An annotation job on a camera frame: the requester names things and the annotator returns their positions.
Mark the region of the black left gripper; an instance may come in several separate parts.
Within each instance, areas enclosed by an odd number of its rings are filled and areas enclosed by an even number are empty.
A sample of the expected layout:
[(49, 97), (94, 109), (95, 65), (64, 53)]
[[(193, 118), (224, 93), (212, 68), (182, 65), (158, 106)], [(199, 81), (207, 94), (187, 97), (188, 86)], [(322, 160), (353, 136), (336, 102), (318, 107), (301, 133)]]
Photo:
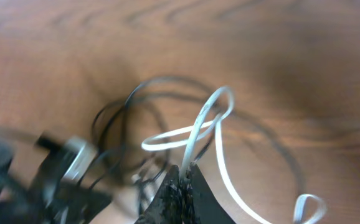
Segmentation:
[(111, 195), (64, 183), (53, 201), (8, 200), (0, 203), (0, 224), (90, 223), (111, 204)]

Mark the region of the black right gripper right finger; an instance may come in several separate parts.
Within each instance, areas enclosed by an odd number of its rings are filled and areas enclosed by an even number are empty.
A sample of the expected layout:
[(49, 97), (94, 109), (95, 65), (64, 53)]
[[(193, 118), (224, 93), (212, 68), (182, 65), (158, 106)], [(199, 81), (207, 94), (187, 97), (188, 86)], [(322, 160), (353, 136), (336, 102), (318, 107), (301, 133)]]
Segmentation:
[(215, 198), (196, 163), (192, 163), (187, 171), (187, 222), (235, 224)]

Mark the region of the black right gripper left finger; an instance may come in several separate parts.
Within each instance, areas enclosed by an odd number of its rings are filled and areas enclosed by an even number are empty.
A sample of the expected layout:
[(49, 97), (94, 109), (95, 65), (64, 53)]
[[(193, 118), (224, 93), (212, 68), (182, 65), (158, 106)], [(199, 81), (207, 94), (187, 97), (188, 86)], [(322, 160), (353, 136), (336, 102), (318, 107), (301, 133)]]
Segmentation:
[(153, 201), (135, 224), (182, 224), (182, 193), (179, 167), (171, 166)]

